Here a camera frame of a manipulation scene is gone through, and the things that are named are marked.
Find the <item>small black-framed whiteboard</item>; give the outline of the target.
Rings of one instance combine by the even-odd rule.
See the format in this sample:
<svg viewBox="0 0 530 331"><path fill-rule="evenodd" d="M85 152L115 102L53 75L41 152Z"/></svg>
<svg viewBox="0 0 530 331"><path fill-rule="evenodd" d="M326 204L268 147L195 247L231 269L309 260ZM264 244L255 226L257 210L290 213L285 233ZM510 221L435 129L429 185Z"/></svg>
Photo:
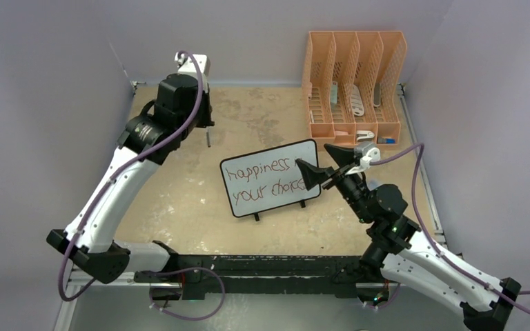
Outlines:
<svg viewBox="0 0 530 331"><path fill-rule="evenodd" d="M317 144L305 139L223 159L219 164L231 213L236 218L252 216L321 194L317 185L307 189L295 161L301 159L318 165Z"/></svg>

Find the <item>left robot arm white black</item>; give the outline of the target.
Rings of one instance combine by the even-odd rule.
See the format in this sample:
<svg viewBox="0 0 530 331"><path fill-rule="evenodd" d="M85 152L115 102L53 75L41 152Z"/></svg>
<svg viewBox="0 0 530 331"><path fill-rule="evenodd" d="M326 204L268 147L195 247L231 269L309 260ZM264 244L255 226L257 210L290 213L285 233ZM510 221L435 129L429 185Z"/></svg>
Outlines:
<svg viewBox="0 0 530 331"><path fill-rule="evenodd" d="M209 92L205 74L175 73L161 81L156 98L126 124L87 204L64 229L51 230L47 243L101 283L140 270L150 270L162 282L172 281L178 263L167 249L156 243L115 241L115 233L138 192L168 155L194 128L215 124Z"/></svg>

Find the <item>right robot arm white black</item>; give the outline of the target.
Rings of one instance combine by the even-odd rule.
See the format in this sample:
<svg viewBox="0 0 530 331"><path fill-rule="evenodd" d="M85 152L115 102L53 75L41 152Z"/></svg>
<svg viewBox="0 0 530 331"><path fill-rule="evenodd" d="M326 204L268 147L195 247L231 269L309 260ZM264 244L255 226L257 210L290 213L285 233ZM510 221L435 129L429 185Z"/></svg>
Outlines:
<svg viewBox="0 0 530 331"><path fill-rule="evenodd" d="M364 142L354 148L325 144L338 168L319 168L302 159L304 185L310 190L336 188L371 238L360 272L375 281L381 276L405 285L459 315L469 330L503 330L521 285L491 276L434 241L421 220L405 215L408 203L394 184L369 189L364 177L371 166L388 163L378 146Z"/></svg>

